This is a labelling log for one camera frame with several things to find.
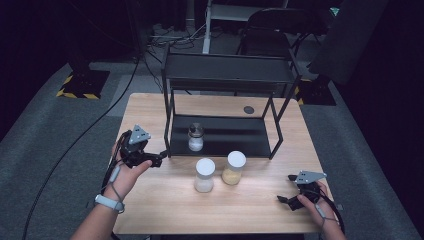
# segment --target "jar lid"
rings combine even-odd
[[[215,163],[209,158],[202,158],[197,161],[196,171],[199,178],[208,179],[215,172]]]
[[[233,171],[240,170],[246,164],[246,156],[240,151],[232,151],[228,154],[228,165]]]
[[[201,137],[204,134],[203,127],[200,123],[192,123],[188,129],[188,134],[191,137]]]

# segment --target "human arm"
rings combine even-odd
[[[123,201],[125,196],[134,187],[138,177],[151,165],[152,161],[148,160],[130,169],[127,165],[118,162],[116,167],[120,167],[120,171],[116,180],[113,182],[113,187],[117,193],[115,193],[111,184],[109,184],[103,196],[115,201]],[[118,212],[116,210],[102,204],[97,204],[78,227],[71,239],[109,239],[117,217]]]
[[[327,187],[319,181],[316,183],[320,187],[321,191],[327,195]],[[315,204],[312,203],[307,197],[298,195],[297,199],[303,204],[303,206],[305,206],[306,209],[308,209],[313,221],[322,227],[322,231],[327,240],[346,239],[345,235],[340,229],[338,222],[336,221],[333,209],[331,209],[330,205],[323,198],[320,198],[316,204],[319,206],[319,208],[321,208],[326,218],[321,217],[317,208],[315,207]]]

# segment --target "gray carpet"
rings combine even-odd
[[[211,53],[232,54],[237,44],[237,36],[222,34],[212,39]],[[202,40],[197,40],[193,48],[173,50],[200,53],[201,46]],[[318,47],[315,39],[308,39],[298,56],[304,74],[311,78],[314,76],[304,66]],[[161,49],[155,48],[154,54],[161,59]],[[149,55],[147,62],[160,79],[159,63]],[[71,146],[39,198],[26,239],[67,239],[75,231],[99,191],[129,94],[160,92],[141,62],[121,101],[73,145],[121,96],[134,67],[134,63],[92,63],[93,70],[111,71],[100,100],[56,97],[71,71],[68,65],[46,80],[0,144],[0,239],[22,237],[40,187]],[[332,84],[330,89],[337,106],[302,105],[301,110],[336,204],[343,208],[347,237],[420,239],[342,98]],[[305,239],[317,236],[308,234]]]

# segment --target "watch strap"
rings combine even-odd
[[[106,207],[112,208],[113,210],[123,213],[125,211],[125,204],[123,202],[118,202],[98,194],[94,200],[96,203],[100,203]]]

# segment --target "metal bracket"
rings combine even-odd
[[[302,170],[299,172],[294,182],[296,184],[308,184],[325,177],[327,177],[326,173],[308,172]]]
[[[131,133],[129,144],[136,144],[147,139],[150,139],[150,134],[144,131],[138,124],[136,124]]]

